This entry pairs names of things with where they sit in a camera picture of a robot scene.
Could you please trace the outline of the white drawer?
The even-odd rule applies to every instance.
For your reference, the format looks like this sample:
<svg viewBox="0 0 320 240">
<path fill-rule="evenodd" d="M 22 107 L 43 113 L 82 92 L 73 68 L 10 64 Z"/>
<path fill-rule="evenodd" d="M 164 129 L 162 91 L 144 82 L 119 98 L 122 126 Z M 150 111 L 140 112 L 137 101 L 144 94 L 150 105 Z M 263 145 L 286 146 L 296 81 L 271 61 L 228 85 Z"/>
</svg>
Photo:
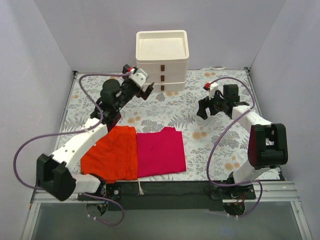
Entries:
<svg viewBox="0 0 320 240">
<path fill-rule="evenodd" d="M 186 82 L 155 83 L 152 93 L 182 92 L 185 86 Z"/>
<path fill-rule="evenodd" d="M 173 84 L 185 82 L 187 78 L 186 73 L 156 73 L 150 74 L 147 78 L 146 84 Z"/>
<path fill-rule="evenodd" d="M 188 69 L 188 61 L 140 61 L 136 63 L 150 76 L 157 74 L 182 74 Z"/>
</svg>

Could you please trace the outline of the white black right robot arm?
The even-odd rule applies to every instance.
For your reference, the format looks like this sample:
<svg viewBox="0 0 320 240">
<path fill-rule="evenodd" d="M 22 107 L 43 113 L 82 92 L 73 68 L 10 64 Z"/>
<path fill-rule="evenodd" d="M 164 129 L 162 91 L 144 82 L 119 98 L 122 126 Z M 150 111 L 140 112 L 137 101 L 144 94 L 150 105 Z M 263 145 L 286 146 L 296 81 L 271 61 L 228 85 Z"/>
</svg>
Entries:
<svg viewBox="0 0 320 240">
<path fill-rule="evenodd" d="M 239 123 L 249 133 L 247 160 L 226 181 L 209 182 L 216 192 L 224 192 L 237 199 L 249 192 L 250 186 L 259 176 L 270 169 L 276 169 L 288 162 L 286 127 L 272 123 L 258 115 L 245 101 L 240 100 L 236 84 L 226 84 L 220 91 L 218 84 L 208 82 L 203 87 L 208 96 L 199 100 L 197 116 L 206 120 L 220 112 L 225 113 L 232 123 Z"/>
</svg>

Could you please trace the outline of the white top drawer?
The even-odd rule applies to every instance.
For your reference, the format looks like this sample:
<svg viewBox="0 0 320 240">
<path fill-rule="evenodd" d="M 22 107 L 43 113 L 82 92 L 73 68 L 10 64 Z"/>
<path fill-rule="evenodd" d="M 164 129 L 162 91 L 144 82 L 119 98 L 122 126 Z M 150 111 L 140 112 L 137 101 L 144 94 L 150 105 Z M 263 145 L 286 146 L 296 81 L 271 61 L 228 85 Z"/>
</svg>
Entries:
<svg viewBox="0 0 320 240">
<path fill-rule="evenodd" d="M 157 74 L 182 74 L 188 69 L 188 61 L 140 61 L 136 63 L 150 76 Z"/>
</svg>

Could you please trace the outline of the white bottom drawer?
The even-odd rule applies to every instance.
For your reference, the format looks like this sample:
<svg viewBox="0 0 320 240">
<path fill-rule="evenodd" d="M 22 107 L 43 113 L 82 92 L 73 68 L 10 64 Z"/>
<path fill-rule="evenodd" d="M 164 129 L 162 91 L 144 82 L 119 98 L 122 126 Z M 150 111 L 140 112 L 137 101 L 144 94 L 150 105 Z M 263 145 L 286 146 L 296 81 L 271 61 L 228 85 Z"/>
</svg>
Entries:
<svg viewBox="0 0 320 240">
<path fill-rule="evenodd" d="M 155 83 L 152 93 L 182 92 L 185 86 L 186 82 Z"/>
</svg>

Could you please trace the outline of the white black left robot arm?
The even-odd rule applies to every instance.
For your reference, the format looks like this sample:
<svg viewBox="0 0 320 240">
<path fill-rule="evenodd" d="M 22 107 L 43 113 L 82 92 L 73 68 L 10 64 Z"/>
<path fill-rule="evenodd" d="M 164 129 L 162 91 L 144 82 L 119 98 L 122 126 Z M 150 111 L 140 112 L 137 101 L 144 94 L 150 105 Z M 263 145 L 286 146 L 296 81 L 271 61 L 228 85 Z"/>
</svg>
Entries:
<svg viewBox="0 0 320 240">
<path fill-rule="evenodd" d="M 146 100 L 153 91 L 153 85 L 146 89 L 125 77 L 122 83 L 108 79 L 102 85 L 100 97 L 84 132 L 74 135 L 62 147 L 50 155 L 41 154 L 36 162 L 37 186 L 59 201 L 67 200 L 72 194 L 88 193 L 95 200 L 106 196 L 106 181 L 96 173 L 73 174 L 79 160 L 104 136 L 121 118 L 120 110 L 133 98 Z"/>
</svg>

